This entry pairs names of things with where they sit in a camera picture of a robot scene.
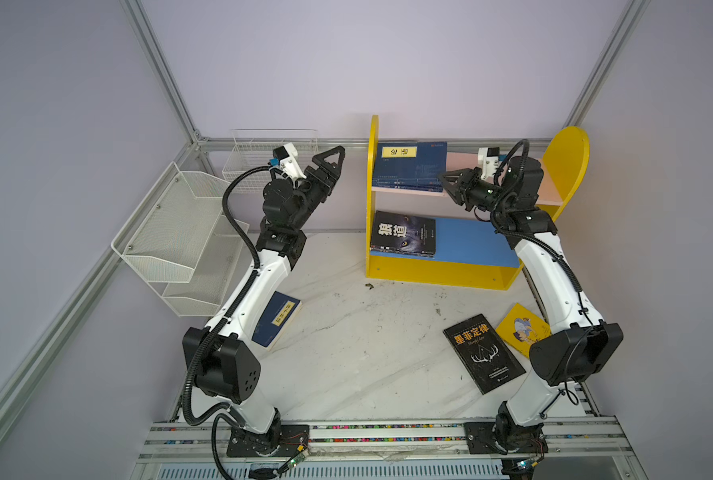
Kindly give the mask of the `navy book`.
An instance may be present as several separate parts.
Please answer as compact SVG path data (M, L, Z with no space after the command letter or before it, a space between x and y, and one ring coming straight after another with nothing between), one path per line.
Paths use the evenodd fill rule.
M380 142L372 186L441 193L438 176L446 170L447 143Z
M256 324L252 342L266 349L272 348L280 337L282 329L294 318L296 312L300 310L300 306L302 306L302 300L282 292L274 292L266 309L260 315L258 324Z

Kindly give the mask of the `black wolf cover book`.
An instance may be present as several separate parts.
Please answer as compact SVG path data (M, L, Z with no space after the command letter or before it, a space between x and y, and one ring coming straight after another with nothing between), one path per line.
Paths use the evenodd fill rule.
M432 257L436 254L436 220L376 211L369 249L382 253Z

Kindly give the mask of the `yellow cartoon cover book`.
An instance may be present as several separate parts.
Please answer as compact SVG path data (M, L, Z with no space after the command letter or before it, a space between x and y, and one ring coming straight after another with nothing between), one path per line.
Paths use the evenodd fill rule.
M521 304L514 304L496 327L499 337L525 358L533 344L551 335L550 326Z

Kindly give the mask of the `black antler cover book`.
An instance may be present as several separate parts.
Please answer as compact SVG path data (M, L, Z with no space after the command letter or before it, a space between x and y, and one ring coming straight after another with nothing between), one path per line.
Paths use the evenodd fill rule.
M482 395L526 374L482 314L445 328L443 335Z

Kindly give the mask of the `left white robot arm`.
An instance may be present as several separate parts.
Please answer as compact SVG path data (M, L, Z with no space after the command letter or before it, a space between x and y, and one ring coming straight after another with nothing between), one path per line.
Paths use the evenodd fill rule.
M188 425L224 414L235 428L264 435L276 423L278 412L258 387L262 364L250 341L272 296L302 256L304 224L334 193L344 160L346 148L336 146L300 168L294 146L286 144L274 149L268 163L240 173L224 190L222 213L248 248L252 263L218 313L182 339L188 370L180 407ZM270 182L262 191L260 236L252 241L232 213L230 195L256 174L268 174Z

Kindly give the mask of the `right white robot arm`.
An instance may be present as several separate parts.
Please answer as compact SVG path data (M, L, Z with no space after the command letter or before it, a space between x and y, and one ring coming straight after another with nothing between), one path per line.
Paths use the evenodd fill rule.
M486 437L499 453L518 452L538 440L542 422L571 382L602 370L623 340L621 327L608 323L587 298L563 253L552 217L536 205L543 179L531 157L509 160L494 181L481 168L440 174L443 190L468 211L488 213L496 233L516 253L542 302L548 337L529 350L530 374L498 409Z

